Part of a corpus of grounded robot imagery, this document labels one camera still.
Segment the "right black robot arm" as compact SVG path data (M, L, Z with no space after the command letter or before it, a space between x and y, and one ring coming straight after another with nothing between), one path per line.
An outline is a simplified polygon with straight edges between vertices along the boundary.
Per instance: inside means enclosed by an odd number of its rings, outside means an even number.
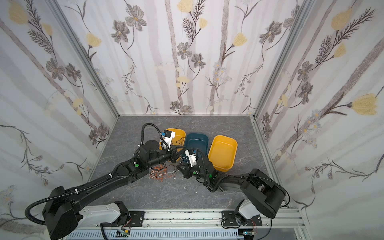
M195 177L211 193L234 191L243 193L260 214L274 219L288 192L259 169L242 175L231 175L214 169L212 163L199 160L197 165L177 165L183 177Z

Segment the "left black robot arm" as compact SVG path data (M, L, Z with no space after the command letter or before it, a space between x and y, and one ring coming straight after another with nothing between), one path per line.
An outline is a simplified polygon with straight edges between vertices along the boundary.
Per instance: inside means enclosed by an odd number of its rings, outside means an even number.
M178 147L172 140L176 133L169 130L158 131L159 140L144 141L146 123L141 130L141 141L134 156L117 164L113 170L91 182L64 189L60 186L52 190L48 198L38 200L25 209L25 217L38 225L46 226L50 239L59 240L73 232L85 219L81 210L98 198L146 176L152 167L167 161L175 163L180 157Z

